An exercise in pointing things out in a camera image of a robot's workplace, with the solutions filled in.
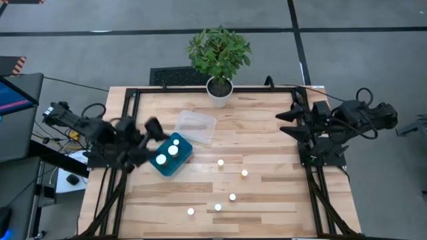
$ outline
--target wooden plank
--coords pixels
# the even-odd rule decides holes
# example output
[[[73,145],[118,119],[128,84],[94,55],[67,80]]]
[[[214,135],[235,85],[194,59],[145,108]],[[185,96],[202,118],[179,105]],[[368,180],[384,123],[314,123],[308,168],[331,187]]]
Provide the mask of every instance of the wooden plank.
[[[105,120],[120,117],[125,89],[110,89]],[[311,102],[326,100],[312,91],[308,97]],[[172,133],[182,110],[211,115],[218,122],[210,144],[191,141],[193,155],[172,177],[160,175],[149,163],[129,175],[119,237],[315,237],[306,173],[300,166],[296,141],[279,130],[296,123],[274,117],[288,111],[291,103],[289,93],[234,93],[225,108],[216,109],[205,93],[142,94],[137,116],[140,129],[149,117],[156,116],[165,131]],[[218,159],[225,162],[222,168]],[[249,172],[244,179],[243,169]],[[93,219],[102,173],[96,169],[89,176],[79,229]],[[347,177],[335,167],[325,167],[325,175],[332,205],[359,231]],[[236,194],[235,201],[229,200],[230,193]],[[217,203],[222,205],[221,211],[214,209]],[[192,216],[187,214],[190,207],[195,210]],[[327,226],[323,210],[321,216]],[[108,229],[112,224],[110,213]]]

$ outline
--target blue container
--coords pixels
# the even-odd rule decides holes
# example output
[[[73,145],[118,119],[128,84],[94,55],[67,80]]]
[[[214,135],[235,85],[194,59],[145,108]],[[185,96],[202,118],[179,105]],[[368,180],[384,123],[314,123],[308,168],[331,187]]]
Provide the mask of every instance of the blue container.
[[[176,158],[172,157],[167,149],[173,145],[173,140],[178,139],[178,156]],[[180,134],[172,133],[171,138],[166,140],[159,148],[157,152],[166,156],[166,165],[158,165],[155,161],[157,155],[149,160],[149,162],[164,176],[172,176],[173,173],[178,169],[178,167],[187,160],[187,158],[193,153],[193,146],[189,144]]]

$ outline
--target transparent lid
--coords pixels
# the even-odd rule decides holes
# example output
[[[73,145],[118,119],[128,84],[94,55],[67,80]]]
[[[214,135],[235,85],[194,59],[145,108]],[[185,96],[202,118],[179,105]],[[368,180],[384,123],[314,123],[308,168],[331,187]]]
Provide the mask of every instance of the transparent lid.
[[[175,132],[186,139],[210,143],[214,134],[216,118],[183,110],[179,114]]]

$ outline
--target computer screen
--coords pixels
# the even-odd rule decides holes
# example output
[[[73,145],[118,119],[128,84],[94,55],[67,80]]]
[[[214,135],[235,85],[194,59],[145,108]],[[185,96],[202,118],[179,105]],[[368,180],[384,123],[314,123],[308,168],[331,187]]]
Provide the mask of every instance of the computer screen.
[[[37,104],[37,100],[0,77],[0,116],[28,109]]]

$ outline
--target gray floor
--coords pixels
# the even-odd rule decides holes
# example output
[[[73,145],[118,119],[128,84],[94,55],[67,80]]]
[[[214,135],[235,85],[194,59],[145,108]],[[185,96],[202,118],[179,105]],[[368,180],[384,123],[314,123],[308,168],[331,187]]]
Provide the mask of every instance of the gray floor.
[[[295,0],[300,27],[413,27],[427,25],[427,2],[421,0]],[[47,0],[44,5],[10,5],[0,31],[99,31],[190,29],[202,27],[291,27],[286,1],[280,0]],[[100,37],[2,37],[0,55],[26,56],[24,73],[42,72],[107,89],[148,85],[152,67],[189,65],[185,47],[191,35]],[[236,84],[302,84],[292,33],[252,33],[251,67]],[[427,32],[302,33],[313,85],[354,98],[369,87],[375,101],[399,112],[399,126],[427,113]],[[79,113],[105,102],[107,94],[45,80],[41,106],[68,101]],[[38,122],[44,107],[38,109]],[[351,186],[365,234],[427,239],[427,150],[417,133],[397,137],[381,131],[375,141],[356,138],[346,153]],[[43,210],[46,239],[71,236],[83,193],[59,196]]]

